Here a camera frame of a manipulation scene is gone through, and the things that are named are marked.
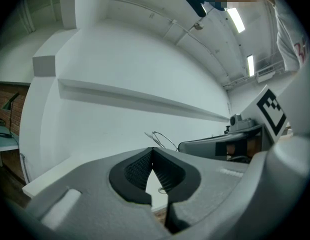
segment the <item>wooden floor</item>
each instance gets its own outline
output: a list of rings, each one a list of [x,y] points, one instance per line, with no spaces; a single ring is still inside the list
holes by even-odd
[[[0,191],[3,198],[15,202],[22,208],[25,208],[31,200],[22,191],[24,185],[7,167],[0,167]]]

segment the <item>green lamp shade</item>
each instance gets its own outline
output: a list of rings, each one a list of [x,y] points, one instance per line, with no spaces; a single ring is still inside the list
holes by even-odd
[[[6,102],[6,104],[1,108],[2,110],[10,111],[12,110],[12,102],[19,96],[19,93],[16,93],[13,97]]]

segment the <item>white t-shirt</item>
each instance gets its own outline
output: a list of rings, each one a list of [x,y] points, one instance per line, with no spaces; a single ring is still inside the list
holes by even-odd
[[[284,0],[275,0],[277,45],[286,71],[298,71],[309,55],[309,39],[298,18]]]

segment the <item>vr headset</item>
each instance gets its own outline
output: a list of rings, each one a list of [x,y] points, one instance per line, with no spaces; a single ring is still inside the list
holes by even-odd
[[[197,15],[201,18],[204,18],[207,14],[204,8],[205,2],[210,3],[210,5],[212,5],[214,8],[222,12],[225,11],[225,8],[227,7],[226,2],[217,2],[215,0],[186,0],[186,1],[194,9]]]

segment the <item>ceiling light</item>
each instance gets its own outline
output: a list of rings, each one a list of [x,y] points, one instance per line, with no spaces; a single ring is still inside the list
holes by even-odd
[[[243,32],[245,30],[245,27],[237,9],[236,8],[228,9],[227,12],[230,15],[231,19],[233,20],[238,30],[238,33]]]
[[[248,68],[249,68],[249,76],[252,77],[255,75],[255,68],[254,68],[254,58],[253,55],[249,55],[247,57],[248,61]]]

